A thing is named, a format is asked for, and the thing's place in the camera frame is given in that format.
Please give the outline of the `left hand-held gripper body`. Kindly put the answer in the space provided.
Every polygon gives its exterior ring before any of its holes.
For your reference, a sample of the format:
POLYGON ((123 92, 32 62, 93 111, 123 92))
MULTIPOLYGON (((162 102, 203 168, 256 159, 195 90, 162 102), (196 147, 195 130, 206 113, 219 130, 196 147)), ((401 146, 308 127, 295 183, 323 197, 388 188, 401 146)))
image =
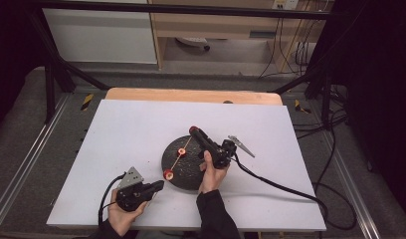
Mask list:
POLYGON ((144 178, 131 167, 117 186, 116 203, 124 211, 135 211, 145 201, 145 191, 149 184, 143 183, 144 178))

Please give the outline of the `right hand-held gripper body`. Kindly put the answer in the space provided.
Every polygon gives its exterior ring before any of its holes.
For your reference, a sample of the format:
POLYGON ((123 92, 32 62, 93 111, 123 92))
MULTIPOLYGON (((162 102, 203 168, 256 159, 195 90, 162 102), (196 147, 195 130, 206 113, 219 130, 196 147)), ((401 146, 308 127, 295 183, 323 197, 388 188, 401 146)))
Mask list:
POLYGON ((213 143, 215 151, 212 153, 213 163, 217 169, 225 168, 235 156, 236 150, 241 148, 251 157, 255 155, 234 135, 229 135, 221 144, 213 143))

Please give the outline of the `person's left hand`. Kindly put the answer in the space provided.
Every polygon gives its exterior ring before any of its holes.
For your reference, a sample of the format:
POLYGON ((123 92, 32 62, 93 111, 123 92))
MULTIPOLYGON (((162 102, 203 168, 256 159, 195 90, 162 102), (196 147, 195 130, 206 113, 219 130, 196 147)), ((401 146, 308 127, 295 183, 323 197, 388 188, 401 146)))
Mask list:
POLYGON ((121 209, 115 202, 117 190, 111 192, 110 206, 107 208, 108 222, 116 234, 124 236, 132 223, 144 212, 146 201, 142 202, 135 211, 127 212, 121 209))

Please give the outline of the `person's right hand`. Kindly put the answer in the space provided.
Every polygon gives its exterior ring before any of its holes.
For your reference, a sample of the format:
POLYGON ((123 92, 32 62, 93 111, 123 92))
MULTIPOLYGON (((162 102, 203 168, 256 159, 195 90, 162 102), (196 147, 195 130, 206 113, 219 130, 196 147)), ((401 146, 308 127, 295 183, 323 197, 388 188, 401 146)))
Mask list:
POLYGON ((208 193, 217 190, 225 176, 229 167, 218 169, 213 164, 211 153, 208 150, 204 151, 204 161, 199 165, 200 170, 204 173, 202 182, 199 186, 200 193, 208 193))

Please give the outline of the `light wooden table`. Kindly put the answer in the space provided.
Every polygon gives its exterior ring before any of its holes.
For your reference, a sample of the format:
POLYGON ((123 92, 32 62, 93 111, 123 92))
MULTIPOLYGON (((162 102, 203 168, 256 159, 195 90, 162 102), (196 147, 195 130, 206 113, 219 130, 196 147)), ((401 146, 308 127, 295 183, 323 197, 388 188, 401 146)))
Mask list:
POLYGON ((112 88, 107 91, 106 100, 193 102, 246 105, 281 106, 278 94, 248 91, 201 91, 175 89, 112 88))

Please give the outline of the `yellow black tape strip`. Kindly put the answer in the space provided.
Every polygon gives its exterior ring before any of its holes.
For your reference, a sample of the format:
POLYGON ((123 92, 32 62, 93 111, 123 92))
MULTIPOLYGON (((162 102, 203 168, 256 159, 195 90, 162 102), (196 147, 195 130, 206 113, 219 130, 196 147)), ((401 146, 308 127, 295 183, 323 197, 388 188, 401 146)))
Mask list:
POLYGON ((82 106, 81 106, 81 111, 86 111, 92 101, 94 97, 94 94, 87 94, 87 96, 85 97, 82 106))
POLYGON ((303 108, 299 100, 295 100, 295 111, 303 112, 305 114, 311 114, 311 110, 303 108))

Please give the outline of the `white power strip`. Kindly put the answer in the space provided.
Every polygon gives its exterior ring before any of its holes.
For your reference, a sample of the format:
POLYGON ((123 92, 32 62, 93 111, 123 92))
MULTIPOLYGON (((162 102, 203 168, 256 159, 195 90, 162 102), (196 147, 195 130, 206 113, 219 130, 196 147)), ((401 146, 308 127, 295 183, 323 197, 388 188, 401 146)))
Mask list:
POLYGON ((205 51, 210 50, 205 38, 177 38, 177 41, 188 46, 203 48, 205 51))

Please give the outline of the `light wooden desk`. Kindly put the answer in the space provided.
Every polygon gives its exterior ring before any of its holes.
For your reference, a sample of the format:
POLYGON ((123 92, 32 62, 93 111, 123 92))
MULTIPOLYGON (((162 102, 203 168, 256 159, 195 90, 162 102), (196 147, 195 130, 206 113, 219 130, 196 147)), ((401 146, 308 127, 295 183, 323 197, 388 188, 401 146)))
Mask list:
MULTIPOLYGON (((148 0, 150 4, 238 7, 264 10, 274 0, 148 0)), ((326 12, 331 0, 299 0, 297 11, 326 12)), ((280 72, 291 68, 292 52, 299 43, 314 44, 324 23, 317 20, 152 13, 153 33, 162 38, 266 40, 280 72)))

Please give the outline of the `black metal stand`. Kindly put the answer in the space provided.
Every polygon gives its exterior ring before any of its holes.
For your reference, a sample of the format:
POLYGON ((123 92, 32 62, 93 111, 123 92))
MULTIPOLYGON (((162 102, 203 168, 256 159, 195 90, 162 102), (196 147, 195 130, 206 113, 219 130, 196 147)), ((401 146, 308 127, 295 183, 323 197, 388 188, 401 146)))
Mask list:
POLYGON ((308 87, 304 95, 307 99, 314 99, 317 95, 322 95, 320 122, 327 130, 330 130, 332 128, 332 122, 329 119, 331 93, 330 73, 331 69, 329 67, 314 66, 307 70, 303 76, 273 90, 273 93, 281 95, 303 82, 308 82, 308 87))
POLYGON ((56 114, 55 84, 59 85, 63 93, 72 93, 76 89, 77 86, 71 74, 80 77, 100 90, 107 91, 110 89, 110 86, 87 75, 63 59, 57 49, 42 9, 39 7, 31 7, 25 11, 25 14, 38 37, 40 56, 44 60, 47 102, 45 123, 50 122, 56 114))

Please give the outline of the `black metal crossbar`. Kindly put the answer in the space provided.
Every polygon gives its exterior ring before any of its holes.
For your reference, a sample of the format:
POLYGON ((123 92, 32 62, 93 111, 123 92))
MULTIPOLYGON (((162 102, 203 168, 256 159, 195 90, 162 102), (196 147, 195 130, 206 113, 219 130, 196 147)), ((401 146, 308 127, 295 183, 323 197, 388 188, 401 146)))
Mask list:
POLYGON ((69 0, 31 0, 31 3, 37 5, 38 7, 48 9, 88 10, 88 11, 164 13, 164 14, 238 16, 238 17, 311 19, 311 20, 329 20, 336 17, 336 14, 332 14, 329 12, 264 10, 264 9, 237 8, 237 7, 114 3, 114 2, 91 2, 91 1, 69 1, 69 0))

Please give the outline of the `white cabinet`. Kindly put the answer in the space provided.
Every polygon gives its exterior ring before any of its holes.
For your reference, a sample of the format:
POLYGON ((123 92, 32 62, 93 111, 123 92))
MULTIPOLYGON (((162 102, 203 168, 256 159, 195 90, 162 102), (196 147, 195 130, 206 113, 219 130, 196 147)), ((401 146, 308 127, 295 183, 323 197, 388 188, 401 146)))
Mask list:
POLYGON ((60 55, 70 62, 157 62, 144 13, 44 10, 60 55))

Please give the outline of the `aluminium floor rail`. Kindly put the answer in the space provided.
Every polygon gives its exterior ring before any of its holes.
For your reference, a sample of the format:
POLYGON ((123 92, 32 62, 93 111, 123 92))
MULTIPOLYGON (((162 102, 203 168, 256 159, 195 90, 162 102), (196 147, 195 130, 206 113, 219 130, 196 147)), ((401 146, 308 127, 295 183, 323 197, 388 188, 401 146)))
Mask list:
POLYGON ((39 135, 36 137, 33 145, 30 147, 27 155, 24 157, 21 165, 10 181, 10 184, 7 186, 6 190, 1 196, 0 219, 3 219, 8 210, 11 208, 11 205, 16 198, 18 191, 24 184, 25 179, 29 175, 42 149, 46 145, 48 138, 52 134, 71 97, 71 94, 63 94, 61 96, 57 103, 55 114, 51 117, 50 121, 45 123, 44 126, 41 128, 39 135))
POLYGON ((335 139, 333 138, 331 131, 324 131, 322 133, 324 140, 327 142, 328 147, 332 150, 332 158, 336 173, 341 181, 343 189, 347 198, 352 203, 354 208, 358 225, 364 235, 365 239, 381 239, 380 233, 376 227, 374 220, 372 219, 367 206, 352 178, 340 151, 335 145, 335 139))

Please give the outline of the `white wall socket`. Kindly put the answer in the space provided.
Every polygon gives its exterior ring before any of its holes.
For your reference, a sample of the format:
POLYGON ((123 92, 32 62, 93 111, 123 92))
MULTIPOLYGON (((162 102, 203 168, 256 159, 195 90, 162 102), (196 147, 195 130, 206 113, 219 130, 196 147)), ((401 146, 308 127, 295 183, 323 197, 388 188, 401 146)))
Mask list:
POLYGON ((279 10, 295 10, 299 0, 274 0, 273 8, 279 10))

